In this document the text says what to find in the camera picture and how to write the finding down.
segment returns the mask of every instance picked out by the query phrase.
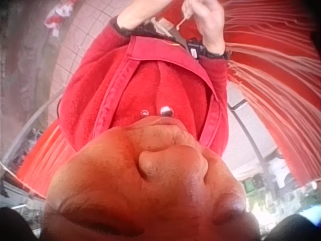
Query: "wristwatch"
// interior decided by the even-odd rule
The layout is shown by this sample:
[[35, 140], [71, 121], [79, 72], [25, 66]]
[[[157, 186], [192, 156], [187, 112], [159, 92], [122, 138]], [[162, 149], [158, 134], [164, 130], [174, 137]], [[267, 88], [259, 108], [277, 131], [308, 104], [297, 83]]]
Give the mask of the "wristwatch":
[[195, 59], [199, 59], [200, 56], [205, 56], [205, 57], [207, 57], [209, 59], [225, 59], [225, 60], [229, 60], [230, 59], [230, 55], [229, 55], [229, 53], [227, 51], [225, 51], [224, 54], [222, 54], [222, 55], [211, 53], [196, 38], [187, 40], [186, 44], [187, 44], [187, 47], [188, 47], [188, 50], [189, 50], [190, 54]]

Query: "nose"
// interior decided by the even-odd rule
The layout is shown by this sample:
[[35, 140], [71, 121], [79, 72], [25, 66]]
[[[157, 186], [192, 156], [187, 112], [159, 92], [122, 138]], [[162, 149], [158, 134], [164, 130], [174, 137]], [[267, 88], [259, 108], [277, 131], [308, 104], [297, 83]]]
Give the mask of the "nose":
[[165, 150], [143, 151], [139, 156], [140, 171], [147, 180], [168, 184], [194, 182], [204, 179], [208, 162], [193, 147], [185, 145], [171, 146]]

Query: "man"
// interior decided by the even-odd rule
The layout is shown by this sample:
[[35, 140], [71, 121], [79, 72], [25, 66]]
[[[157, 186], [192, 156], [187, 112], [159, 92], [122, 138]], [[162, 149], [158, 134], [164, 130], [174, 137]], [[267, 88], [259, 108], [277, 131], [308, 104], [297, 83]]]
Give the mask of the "man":
[[259, 237], [242, 187], [220, 159], [228, 136], [222, 6], [189, 2], [206, 48], [199, 62], [170, 41], [129, 36], [170, 2], [134, 1], [95, 40], [68, 86], [60, 126], [78, 153], [52, 181], [44, 237]]

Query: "handrail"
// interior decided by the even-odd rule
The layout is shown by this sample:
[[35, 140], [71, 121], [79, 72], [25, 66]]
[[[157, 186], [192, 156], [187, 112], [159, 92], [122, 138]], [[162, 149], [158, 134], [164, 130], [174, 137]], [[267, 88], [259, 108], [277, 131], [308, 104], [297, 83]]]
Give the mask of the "handrail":
[[60, 89], [52, 98], [50, 98], [46, 103], [44, 103], [34, 114], [33, 116], [27, 121], [24, 127], [21, 129], [17, 137], [14, 139], [8, 150], [6, 151], [3, 159], [0, 161], [4, 166], [6, 166], [13, 155], [19, 148], [19, 144], [21, 143], [22, 139], [27, 135], [28, 131], [31, 129], [32, 124], [37, 120], [37, 118], [47, 110], [47, 108], [60, 96], [63, 94], [65, 88]]

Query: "ceiling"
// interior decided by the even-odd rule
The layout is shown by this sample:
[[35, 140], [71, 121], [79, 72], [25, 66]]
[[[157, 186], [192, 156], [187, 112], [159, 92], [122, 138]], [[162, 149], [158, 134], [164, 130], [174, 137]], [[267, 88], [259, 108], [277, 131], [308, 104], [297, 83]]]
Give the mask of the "ceiling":
[[[231, 82], [228, 83], [227, 93], [230, 106], [235, 106], [244, 99], [239, 87]], [[273, 152], [276, 144], [250, 105], [243, 105], [236, 113], [248, 129], [261, 154], [265, 157]], [[229, 110], [228, 119], [229, 141], [223, 160], [238, 180], [244, 180], [261, 172], [261, 166], [247, 136]]]

